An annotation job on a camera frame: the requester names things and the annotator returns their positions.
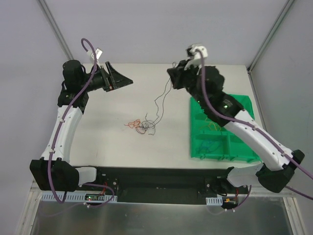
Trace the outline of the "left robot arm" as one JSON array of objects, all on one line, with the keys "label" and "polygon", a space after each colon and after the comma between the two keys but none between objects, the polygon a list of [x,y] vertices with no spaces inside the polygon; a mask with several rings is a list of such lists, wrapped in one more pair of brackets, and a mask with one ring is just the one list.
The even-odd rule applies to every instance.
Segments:
[{"label": "left robot arm", "polygon": [[95,167],[74,167],[69,163],[74,134],[85,112],[89,92],[98,89],[111,92],[133,81],[116,71],[110,62],[104,67],[94,65],[87,73],[78,60],[63,64],[63,77],[52,135],[41,157],[31,161],[30,171],[43,191],[74,192],[85,183],[92,190],[99,190],[104,180]]}]

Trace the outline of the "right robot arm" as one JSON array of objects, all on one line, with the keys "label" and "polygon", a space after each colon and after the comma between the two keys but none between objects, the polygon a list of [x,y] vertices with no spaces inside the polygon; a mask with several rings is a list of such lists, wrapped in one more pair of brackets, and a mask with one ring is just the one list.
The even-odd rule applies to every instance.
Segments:
[{"label": "right robot arm", "polygon": [[185,69],[186,64],[183,60],[176,67],[167,69],[173,88],[186,89],[210,120],[242,140],[262,160],[256,166],[230,167],[228,174],[220,180],[221,190],[231,193],[244,185],[260,185],[280,193],[287,187],[305,154],[299,149],[290,150],[275,140],[234,96],[225,93],[224,77],[215,66]]}]

